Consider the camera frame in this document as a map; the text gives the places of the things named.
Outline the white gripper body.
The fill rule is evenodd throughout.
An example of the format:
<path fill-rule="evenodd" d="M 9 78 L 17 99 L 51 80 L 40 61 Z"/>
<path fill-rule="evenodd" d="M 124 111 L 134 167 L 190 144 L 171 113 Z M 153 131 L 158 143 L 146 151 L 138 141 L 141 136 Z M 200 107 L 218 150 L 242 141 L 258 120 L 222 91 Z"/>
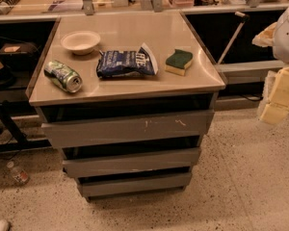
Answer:
<path fill-rule="evenodd" d="M 263 111 L 267 104 L 273 104 L 289 111 L 289 66 L 278 72 L 269 71 L 265 77 L 263 99 L 258 110 Z"/>

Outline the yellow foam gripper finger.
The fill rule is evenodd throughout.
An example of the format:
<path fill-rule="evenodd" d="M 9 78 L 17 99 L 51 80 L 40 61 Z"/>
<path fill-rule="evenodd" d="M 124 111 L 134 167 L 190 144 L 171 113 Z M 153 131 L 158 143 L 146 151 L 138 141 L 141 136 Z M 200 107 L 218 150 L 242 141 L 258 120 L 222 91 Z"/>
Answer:
<path fill-rule="evenodd" d="M 268 124 L 278 124 L 289 115 L 289 111 L 283 107 L 266 104 L 260 119 Z"/>

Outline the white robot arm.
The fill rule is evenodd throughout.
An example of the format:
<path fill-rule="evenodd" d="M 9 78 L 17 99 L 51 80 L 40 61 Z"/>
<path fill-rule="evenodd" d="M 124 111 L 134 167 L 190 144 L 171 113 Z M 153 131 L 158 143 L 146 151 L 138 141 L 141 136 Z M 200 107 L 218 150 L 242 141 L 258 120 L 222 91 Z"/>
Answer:
<path fill-rule="evenodd" d="M 252 40 L 260 47 L 271 46 L 274 57 L 289 64 L 289 7 L 277 22 L 268 26 Z M 268 124 L 278 124 L 289 114 L 289 66 L 278 73 L 269 71 L 265 78 L 263 100 L 258 117 Z"/>

